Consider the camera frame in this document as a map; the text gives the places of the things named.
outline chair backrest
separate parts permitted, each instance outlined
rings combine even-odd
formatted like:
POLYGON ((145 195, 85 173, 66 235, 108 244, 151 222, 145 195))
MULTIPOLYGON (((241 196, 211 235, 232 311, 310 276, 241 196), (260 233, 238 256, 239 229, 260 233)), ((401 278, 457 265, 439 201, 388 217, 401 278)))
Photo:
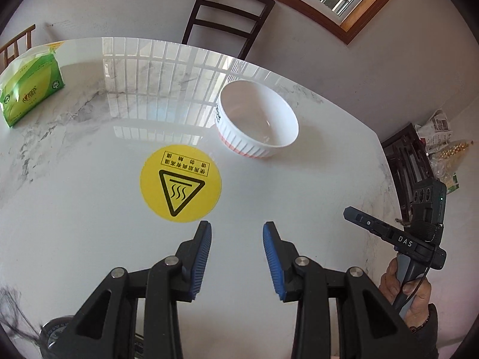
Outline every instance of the chair backrest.
POLYGON ((193 25, 213 28, 215 30, 228 32, 233 35, 237 35, 246 39, 246 42, 243 45, 243 48, 241 49, 241 52, 239 53, 239 56, 238 56, 238 59, 244 60, 246 56, 248 55, 248 52, 250 51, 256 37, 260 33, 260 30, 263 27, 263 24, 266 21, 268 15, 270 14, 272 8, 275 6, 274 0, 256 0, 256 1, 259 1, 264 4, 264 9, 259 16, 254 15, 250 12, 246 12, 241 9, 230 7, 229 5, 220 4, 214 1, 196 0, 195 5, 193 6, 193 10, 191 12, 190 20, 188 21, 188 25, 186 26, 186 31, 183 36, 182 44, 188 43, 188 39, 190 38, 193 25), (212 21, 200 20, 200 19, 197 19, 196 16, 198 15, 201 5, 204 5, 205 7, 210 7, 210 8, 215 8, 222 11, 230 12, 239 16, 243 16, 243 17, 246 17, 246 19, 253 20, 255 23, 251 31, 248 33, 233 27, 225 26, 223 24, 214 23, 212 21))
POLYGON ((434 178, 424 144, 412 124, 381 143, 398 194, 402 220, 413 218, 413 190, 415 184, 434 178))
POLYGON ((32 48, 32 31, 35 29, 35 25, 32 25, 31 27, 27 28, 25 31, 19 33, 17 36, 15 36, 12 40, 10 40, 6 45, 2 46, 0 48, 0 54, 3 52, 3 61, 5 64, 5 68, 10 64, 11 61, 13 61, 15 58, 18 58, 20 56, 20 53, 18 52, 18 41, 23 38, 25 35, 27 36, 27 50, 32 48), (8 48, 13 44, 13 55, 8 56, 8 48))

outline finger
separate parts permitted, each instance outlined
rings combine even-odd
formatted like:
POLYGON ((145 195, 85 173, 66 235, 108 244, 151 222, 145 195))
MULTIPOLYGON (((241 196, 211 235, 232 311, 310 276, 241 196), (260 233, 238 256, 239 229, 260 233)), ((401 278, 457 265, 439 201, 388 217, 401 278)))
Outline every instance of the finger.
POLYGON ((379 285, 379 291, 382 293, 384 297, 386 297, 389 303, 393 303, 396 296, 393 293, 391 293, 391 290, 389 290, 389 288, 387 287, 386 276, 387 276, 386 273, 381 276, 381 284, 379 285))
MULTIPOLYGON (((413 282, 408 282, 403 287, 403 292, 406 295, 411 295, 411 293, 416 289, 416 286, 419 284, 421 279, 416 279, 413 282)), ((431 299, 431 284, 425 278, 421 286, 416 291, 413 303, 411 304, 410 311, 413 314, 423 313, 428 310, 429 300, 431 299)))
POLYGON ((397 270, 398 270, 398 259, 394 258, 389 262, 389 266, 387 266, 386 273, 388 275, 396 276, 397 270))
POLYGON ((386 286, 389 289, 389 291, 394 295, 394 297, 396 297, 401 291, 401 283, 396 278, 395 273, 394 274, 386 273, 386 286))

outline bowl rim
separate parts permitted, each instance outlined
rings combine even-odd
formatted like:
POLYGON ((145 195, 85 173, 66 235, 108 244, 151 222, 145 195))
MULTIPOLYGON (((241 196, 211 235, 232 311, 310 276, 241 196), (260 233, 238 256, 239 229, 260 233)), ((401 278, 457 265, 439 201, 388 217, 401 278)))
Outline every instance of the bowl rim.
POLYGON ((222 117, 226 118, 226 120, 228 120, 228 123, 230 125, 230 127, 233 128, 233 130, 236 132, 236 133, 239 133, 241 135, 244 135, 246 136, 248 139, 250 139, 251 141, 253 141, 255 144, 258 144, 260 146, 263 146, 265 148, 284 148, 284 147, 288 147, 289 145, 292 145, 296 139, 298 138, 298 135, 299 135, 299 123, 298 123, 298 117, 296 117, 296 113, 293 111, 293 108, 291 108, 291 106, 288 104, 288 102, 283 98, 282 95, 280 95, 279 93, 277 93, 274 89, 266 86, 266 85, 263 85, 262 83, 259 83, 259 82, 255 82, 255 81, 250 81, 250 80, 247 80, 247 79, 238 79, 236 81, 232 81, 232 82, 229 82, 227 83, 226 85, 223 86, 223 88, 221 89, 221 91, 219 92, 219 99, 216 103, 216 106, 218 108, 221 109, 221 112, 223 113, 222 114, 222 117), (249 82, 249 83, 253 83, 255 85, 258 85, 258 86, 262 86, 262 87, 266 87, 267 89, 269 90, 272 90, 276 95, 279 96, 279 98, 283 101, 283 103, 289 108, 289 110, 293 113, 294 117, 295 117, 295 124, 296 124, 296 136, 295 138, 288 144, 281 144, 281 145, 273 145, 273 144, 267 144, 267 143, 262 143, 262 142, 259 142, 257 141, 256 139, 253 139, 252 137, 250 137, 249 135, 247 135, 246 133, 244 133, 242 130, 240 130, 232 121, 231 119, 228 117, 228 115, 226 114, 226 111, 225 109, 223 108, 223 104, 221 102, 221 95, 223 93, 223 90, 228 87, 229 85, 231 85, 232 83, 235 83, 235 82, 239 82, 239 81, 245 81, 245 82, 249 82))

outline hand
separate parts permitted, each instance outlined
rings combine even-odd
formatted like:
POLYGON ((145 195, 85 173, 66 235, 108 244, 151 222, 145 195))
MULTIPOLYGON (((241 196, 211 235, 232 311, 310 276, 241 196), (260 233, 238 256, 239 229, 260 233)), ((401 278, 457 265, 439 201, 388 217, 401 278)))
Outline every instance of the hand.
MULTIPOLYGON (((387 271, 381 277, 381 284, 379 285, 379 291, 386 297, 386 299, 393 303, 397 294, 401 290, 401 284, 396 278, 396 272, 398 270, 398 260, 394 258, 389 263, 387 271)), ((419 284, 421 279, 416 279, 412 282, 408 282, 403 287, 403 292, 409 296, 416 286, 419 284)), ((424 324, 429 317, 429 299, 431 298, 431 284, 425 278, 422 281, 421 286, 418 291, 416 291, 416 296, 414 297, 411 307, 406 313, 404 322, 408 327, 419 327, 424 324)))

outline marble table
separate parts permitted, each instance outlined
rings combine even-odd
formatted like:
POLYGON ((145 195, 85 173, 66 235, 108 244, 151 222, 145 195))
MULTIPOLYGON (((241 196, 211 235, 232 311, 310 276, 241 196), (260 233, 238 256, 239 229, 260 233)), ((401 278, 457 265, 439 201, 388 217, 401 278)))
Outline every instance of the marble table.
POLYGON ((378 283, 392 247, 342 212, 352 205, 393 225, 401 214, 379 140, 356 118, 271 71, 175 43, 69 40, 57 60, 66 87, 13 128, 0 122, 0 282, 21 292, 34 325, 75 314, 112 268, 149 268, 192 237, 198 222, 162 219, 140 192, 143 164, 171 144, 205 152, 222 179, 204 218, 213 241, 202 290, 179 303, 185 358, 289 357, 296 304, 275 294, 267 220, 300 254, 335 270, 360 266, 378 283), (237 79, 291 105, 292 146, 255 160, 221 142, 214 105, 237 79))

